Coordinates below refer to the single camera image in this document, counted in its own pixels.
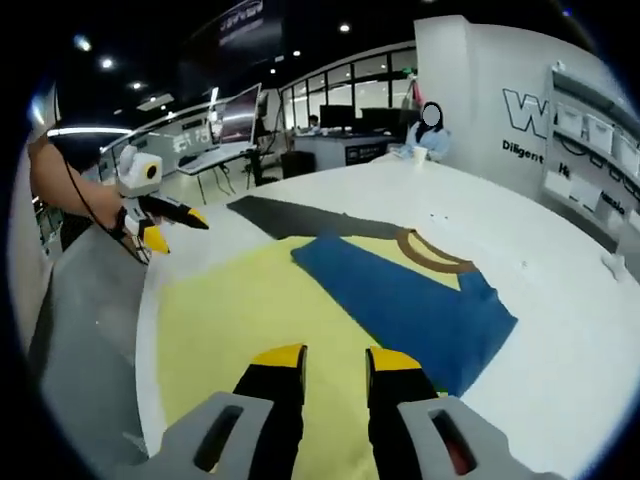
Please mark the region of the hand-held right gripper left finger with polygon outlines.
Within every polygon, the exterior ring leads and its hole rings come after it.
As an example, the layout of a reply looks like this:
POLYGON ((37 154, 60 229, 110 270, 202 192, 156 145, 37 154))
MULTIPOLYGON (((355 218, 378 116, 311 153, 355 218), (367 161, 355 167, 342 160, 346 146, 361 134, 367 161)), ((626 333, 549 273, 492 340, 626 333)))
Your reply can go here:
POLYGON ((171 425, 159 452, 116 479, 290 479, 303 436, 307 346, 255 356, 233 392, 171 425))

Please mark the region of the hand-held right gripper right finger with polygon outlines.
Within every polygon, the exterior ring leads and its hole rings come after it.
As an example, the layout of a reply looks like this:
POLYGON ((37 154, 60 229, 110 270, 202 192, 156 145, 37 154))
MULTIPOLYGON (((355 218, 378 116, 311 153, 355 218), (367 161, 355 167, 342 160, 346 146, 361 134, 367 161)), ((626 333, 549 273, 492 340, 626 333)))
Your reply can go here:
POLYGON ((409 355, 366 350, 368 437, 381 479, 558 479, 518 461, 506 435, 440 396, 409 355))

